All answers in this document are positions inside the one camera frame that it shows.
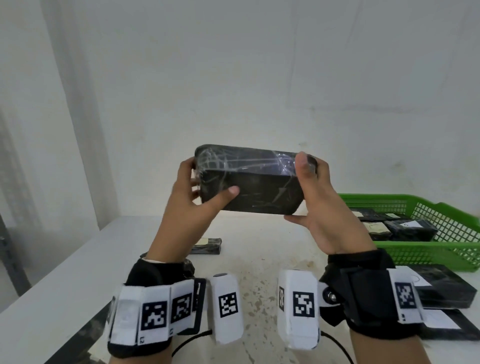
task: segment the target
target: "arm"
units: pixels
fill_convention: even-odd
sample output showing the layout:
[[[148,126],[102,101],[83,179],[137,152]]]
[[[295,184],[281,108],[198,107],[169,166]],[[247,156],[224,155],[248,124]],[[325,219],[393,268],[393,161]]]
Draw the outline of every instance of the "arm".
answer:
[[[198,191],[194,191],[193,187],[198,181],[191,179],[193,167],[193,158],[180,164],[162,222],[146,259],[162,263],[182,262],[220,210],[239,194],[240,189],[233,186],[210,201],[196,205],[193,200],[198,197]],[[170,364],[171,361],[170,345],[166,350],[149,356],[128,359],[111,357],[110,364]]]
[[[326,254],[360,253],[376,249],[364,225],[356,218],[330,183],[328,164],[317,158],[317,175],[310,172],[305,153],[295,158],[295,170],[305,196],[307,216],[285,216],[306,227]],[[418,337],[403,340],[373,339],[350,331],[359,364],[429,364]]]

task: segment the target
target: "forearm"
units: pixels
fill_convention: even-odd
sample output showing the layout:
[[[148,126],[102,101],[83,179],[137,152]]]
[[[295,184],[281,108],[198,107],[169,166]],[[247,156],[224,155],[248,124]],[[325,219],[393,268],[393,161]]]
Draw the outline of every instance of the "forearm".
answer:
[[[350,331],[358,364],[430,364],[418,336],[402,340],[373,339]]]
[[[170,364],[172,362],[172,346],[162,352],[149,356],[137,356],[127,359],[111,357],[109,364]]]

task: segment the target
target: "white sensor device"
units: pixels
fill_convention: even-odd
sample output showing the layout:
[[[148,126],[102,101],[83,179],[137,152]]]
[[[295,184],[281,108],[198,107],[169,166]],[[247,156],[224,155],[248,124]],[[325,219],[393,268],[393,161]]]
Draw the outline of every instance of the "white sensor device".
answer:
[[[215,274],[209,279],[208,318],[217,344],[224,345],[243,335],[243,313],[237,278],[228,273]]]
[[[312,350],[320,341],[318,290],[312,272],[280,271],[277,331],[290,349]]]

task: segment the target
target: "person's right hand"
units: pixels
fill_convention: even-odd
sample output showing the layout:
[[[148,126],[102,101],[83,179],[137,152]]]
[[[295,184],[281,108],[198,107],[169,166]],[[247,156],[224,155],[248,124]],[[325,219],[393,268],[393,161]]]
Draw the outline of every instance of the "person's right hand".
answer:
[[[305,196],[307,216],[285,215],[285,220],[310,230],[318,247],[326,254],[347,254],[375,250],[365,226],[350,211],[330,182],[327,162],[315,158],[317,175],[310,171],[307,155],[295,157],[295,172]]]

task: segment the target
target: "finger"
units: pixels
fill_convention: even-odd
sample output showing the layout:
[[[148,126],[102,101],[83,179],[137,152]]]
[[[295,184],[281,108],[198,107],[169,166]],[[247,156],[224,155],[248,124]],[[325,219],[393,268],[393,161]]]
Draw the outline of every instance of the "finger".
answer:
[[[206,211],[209,218],[214,218],[231,200],[238,196],[240,188],[238,186],[229,187],[219,192],[208,202],[202,204],[202,208]]]
[[[295,156],[295,172],[300,182],[305,201],[310,202],[318,199],[318,180],[315,173],[310,170],[307,155],[300,152]]]
[[[320,183],[330,184],[330,166],[324,160],[314,157],[317,161],[317,178]]]
[[[194,167],[195,157],[188,158],[180,163],[179,171],[177,173],[177,180],[175,184],[184,189],[190,191],[190,177],[192,176],[192,169]]]
[[[192,191],[192,201],[200,196],[200,190]]]
[[[298,224],[298,225],[307,227],[307,217],[306,216],[285,215],[283,218],[287,221],[293,222],[294,224]]]

